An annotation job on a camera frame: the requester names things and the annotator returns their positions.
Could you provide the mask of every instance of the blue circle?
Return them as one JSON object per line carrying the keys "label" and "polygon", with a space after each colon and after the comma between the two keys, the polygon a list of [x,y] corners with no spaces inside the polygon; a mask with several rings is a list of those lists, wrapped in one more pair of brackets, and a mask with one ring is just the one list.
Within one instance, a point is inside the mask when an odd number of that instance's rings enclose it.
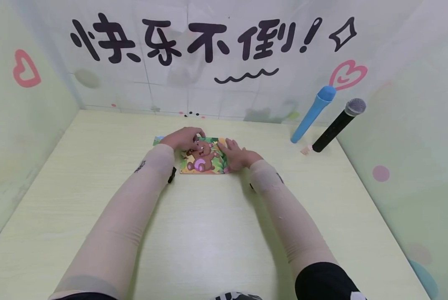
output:
{"label": "blue circle", "polygon": [[431,298],[431,300],[436,299],[437,294],[439,293],[439,289],[437,287],[436,281],[433,279],[431,274],[429,274],[427,269],[424,268],[419,263],[411,259],[408,259],[408,262],[413,268],[414,273],[416,273],[417,277],[419,278],[419,281],[426,290],[426,293],[428,294],[429,298]]}

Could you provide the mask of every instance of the microphone mesh head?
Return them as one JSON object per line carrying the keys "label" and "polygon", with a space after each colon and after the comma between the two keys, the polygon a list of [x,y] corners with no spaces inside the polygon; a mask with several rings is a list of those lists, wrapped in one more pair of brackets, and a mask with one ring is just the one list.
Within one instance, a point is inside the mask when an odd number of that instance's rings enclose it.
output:
{"label": "microphone mesh head", "polygon": [[360,115],[364,113],[366,110],[366,102],[362,100],[361,98],[354,98],[349,100],[344,108],[345,113],[352,117],[356,117],[357,115]]}

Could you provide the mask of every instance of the beige arm sleeve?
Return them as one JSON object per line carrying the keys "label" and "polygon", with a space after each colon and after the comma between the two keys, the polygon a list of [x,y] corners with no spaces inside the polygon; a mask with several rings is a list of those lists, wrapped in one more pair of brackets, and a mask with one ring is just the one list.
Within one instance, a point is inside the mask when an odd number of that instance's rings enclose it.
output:
{"label": "beige arm sleeve", "polygon": [[284,246],[294,279],[313,263],[330,262],[337,265],[316,224],[284,185],[275,168],[265,160],[259,160],[249,169],[251,184],[267,207]]}
{"label": "beige arm sleeve", "polygon": [[171,176],[174,151],[156,145],[142,164],[111,198],[50,300],[85,292],[125,298],[142,234]]}

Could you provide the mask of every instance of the pink dot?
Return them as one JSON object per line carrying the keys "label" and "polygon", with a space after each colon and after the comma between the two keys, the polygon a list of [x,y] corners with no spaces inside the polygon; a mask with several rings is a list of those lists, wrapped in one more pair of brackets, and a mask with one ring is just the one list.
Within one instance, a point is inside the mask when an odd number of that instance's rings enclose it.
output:
{"label": "pink dot", "polygon": [[389,170],[384,165],[377,165],[373,168],[372,175],[377,181],[383,183],[389,179]]}
{"label": "pink dot", "polygon": [[410,259],[422,265],[429,265],[433,262],[433,257],[429,250],[420,243],[410,243],[405,247],[405,250]]}

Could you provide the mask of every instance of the arm sleeve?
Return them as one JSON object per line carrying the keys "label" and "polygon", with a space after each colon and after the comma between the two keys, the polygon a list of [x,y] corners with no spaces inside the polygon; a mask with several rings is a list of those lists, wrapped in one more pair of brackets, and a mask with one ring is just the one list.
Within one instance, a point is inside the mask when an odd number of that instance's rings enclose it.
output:
{"label": "arm sleeve", "polygon": [[274,167],[264,160],[250,167],[251,184],[262,196],[284,246],[299,300],[366,300],[338,265],[315,222]]}
{"label": "arm sleeve", "polygon": [[316,224],[293,193],[284,185],[274,167],[265,160],[249,168],[251,184],[262,197],[285,253],[294,279],[307,266],[337,261]]}
{"label": "arm sleeve", "polygon": [[158,144],[147,153],[111,198],[49,300],[82,293],[125,298],[142,234],[173,166],[171,147]]}

